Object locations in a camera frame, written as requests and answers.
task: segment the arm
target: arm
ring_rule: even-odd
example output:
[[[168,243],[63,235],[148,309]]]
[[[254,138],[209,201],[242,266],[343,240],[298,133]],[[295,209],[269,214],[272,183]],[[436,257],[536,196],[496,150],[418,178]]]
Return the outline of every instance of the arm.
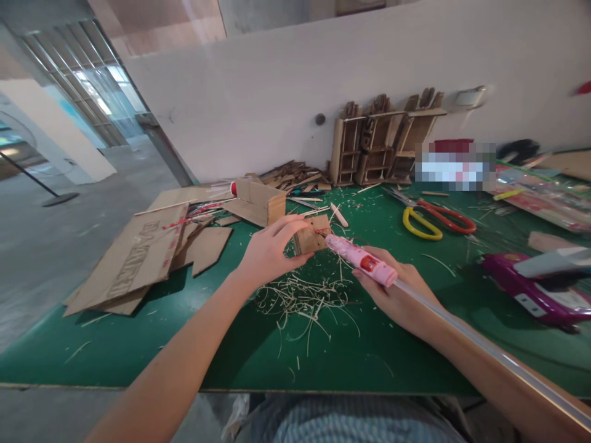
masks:
[[[384,249],[371,246],[365,249],[393,266],[398,272],[398,278],[403,282],[414,287],[431,302],[441,306],[414,266],[398,263]],[[357,269],[353,271],[353,275],[382,311],[407,331],[439,351],[528,438],[535,442],[566,443],[582,442],[590,437],[583,427],[513,372],[399,288],[395,286],[384,288]],[[591,417],[591,409],[582,402],[527,368],[524,363],[513,359]]]
[[[150,362],[100,420],[87,442],[168,442],[185,418],[230,324],[260,286],[303,264],[287,258],[293,235],[310,225],[288,215],[252,236],[239,267]]]

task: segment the stanchion base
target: stanchion base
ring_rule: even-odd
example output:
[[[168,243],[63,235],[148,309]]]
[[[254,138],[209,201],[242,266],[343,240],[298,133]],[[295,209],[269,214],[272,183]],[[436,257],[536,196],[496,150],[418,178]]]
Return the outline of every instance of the stanchion base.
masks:
[[[72,200],[72,199],[78,197],[79,195],[80,194],[78,194],[78,193],[62,194],[60,196],[53,197],[53,198],[47,200],[42,206],[47,207],[47,206],[55,206],[55,205],[61,204],[61,203],[66,203],[66,201]]]

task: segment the red and yellow scissors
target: red and yellow scissors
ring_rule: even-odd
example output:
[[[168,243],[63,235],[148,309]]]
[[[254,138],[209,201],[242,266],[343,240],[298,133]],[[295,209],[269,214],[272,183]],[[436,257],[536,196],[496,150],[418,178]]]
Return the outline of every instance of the red and yellow scissors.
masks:
[[[388,194],[397,198],[398,200],[400,200],[402,203],[404,203],[406,205],[406,209],[404,210],[404,214],[402,216],[402,222],[404,223],[404,227],[406,229],[408,229],[411,233],[415,234],[416,236],[419,236],[419,237],[426,239],[426,240],[432,240],[432,241],[441,240],[443,238],[443,233],[441,232],[441,230],[439,230],[435,225],[429,223],[427,220],[422,218],[419,214],[417,214],[414,211],[418,207],[420,207],[421,209],[424,209],[426,212],[433,215],[440,222],[442,222],[444,225],[446,225],[449,229],[451,229],[455,232],[458,232],[458,233],[464,234],[464,235],[468,235],[468,234],[472,234],[474,231],[476,231],[476,225],[474,224],[474,222],[471,221],[471,219],[469,219],[465,215],[459,214],[455,211],[445,209],[445,208],[442,208],[439,206],[434,206],[424,200],[419,200],[418,202],[415,202],[414,200],[408,198],[407,196],[405,196],[401,192],[394,190],[394,189],[384,188],[384,190]],[[447,216],[449,216],[451,218],[455,218],[457,221],[461,222],[465,227],[458,226],[453,221],[444,217],[442,214],[446,214]],[[427,233],[421,232],[417,228],[413,227],[411,225],[411,221],[409,219],[410,217],[414,218],[421,225],[423,225],[424,227],[429,229],[429,231],[431,231],[432,234],[427,234]]]

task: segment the scissor blade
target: scissor blade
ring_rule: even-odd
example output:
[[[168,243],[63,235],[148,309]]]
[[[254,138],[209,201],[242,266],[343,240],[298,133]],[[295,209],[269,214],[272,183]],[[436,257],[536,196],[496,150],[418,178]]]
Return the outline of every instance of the scissor blade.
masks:
[[[411,207],[415,207],[417,204],[414,202],[414,200],[408,198],[407,196],[405,196],[403,193],[397,191],[396,189],[393,188],[383,188],[384,191],[386,191],[388,194],[390,194],[391,196],[397,198],[398,200],[400,200],[402,203],[404,203],[407,206],[411,206]]]

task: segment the green table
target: green table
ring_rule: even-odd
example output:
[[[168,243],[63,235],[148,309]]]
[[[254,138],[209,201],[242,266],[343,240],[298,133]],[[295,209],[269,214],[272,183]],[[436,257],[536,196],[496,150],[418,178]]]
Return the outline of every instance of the green table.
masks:
[[[356,191],[339,189],[325,198],[342,204],[341,210],[351,226],[347,236],[357,237],[359,243],[366,241],[389,249],[399,261],[414,264],[448,310],[570,393],[591,397],[591,324],[582,324],[580,335],[540,325],[485,278],[475,263],[480,252],[528,252],[526,240],[517,235],[520,231],[543,231],[579,243],[580,239],[523,211],[506,217],[489,214],[482,223],[503,235],[499,235],[491,250],[471,246],[467,263],[468,242],[463,236],[444,230],[442,241],[420,239],[403,227],[403,205],[380,187],[358,196]],[[411,190],[409,194],[416,197],[418,192]],[[484,213],[468,206],[492,201],[486,193],[481,193],[480,198],[478,193],[453,193],[448,198],[428,199],[452,205],[473,218]],[[293,207],[289,202],[288,209]],[[172,273],[168,281],[153,287],[132,317],[112,315],[82,327],[103,313],[62,318],[64,307],[56,306],[0,356],[0,383],[128,386],[239,263],[257,228],[245,222],[233,227],[235,231],[217,265],[196,279],[191,278],[188,269]],[[501,241],[510,238],[523,246],[518,248]],[[452,267],[457,277],[424,253]],[[299,276],[320,281],[338,273],[334,257],[328,250],[318,252]],[[348,269],[344,273],[350,276]],[[286,336],[298,336],[308,321],[304,317],[290,317],[278,358],[279,331],[275,322],[279,315],[263,315],[256,303],[250,302],[224,338],[202,389],[476,394],[447,360],[374,309],[371,298],[357,282],[346,291],[352,303],[348,310],[355,317],[360,337],[344,313],[334,309],[337,325],[328,309],[324,309],[319,321],[332,340],[329,343],[327,336],[315,327],[310,337],[310,355],[306,357],[306,337],[287,341]],[[90,343],[66,362],[87,341]],[[289,368],[294,371],[295,380]]]

